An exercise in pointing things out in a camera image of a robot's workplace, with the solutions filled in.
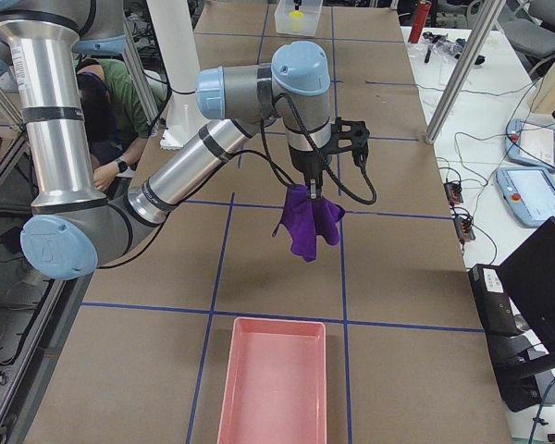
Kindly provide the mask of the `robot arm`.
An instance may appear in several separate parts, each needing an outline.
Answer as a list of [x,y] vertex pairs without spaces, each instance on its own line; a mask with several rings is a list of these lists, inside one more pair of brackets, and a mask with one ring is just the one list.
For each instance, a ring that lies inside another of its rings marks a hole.
[[[292,251],[311,261],[317,236],[337,242],[343,212],[321,193],[333,142],[330,76],[323,48],[308,41],[279,47],[267,64],[201,72],[195,97],[205,124],[141,186],[105,196],[136,164],[144,140],[122,144],[112,90],[102,75],[77,71],[72,56],[121,53],[124,22],[119,1],[0,1],[0,38],[11,52],[39,186],[20,235],[28,262],[69,280],[120,258],[274,119],[304,177],[289,186],[279,221]],[[82,80],[99,90],[95,105],[81,98]]]

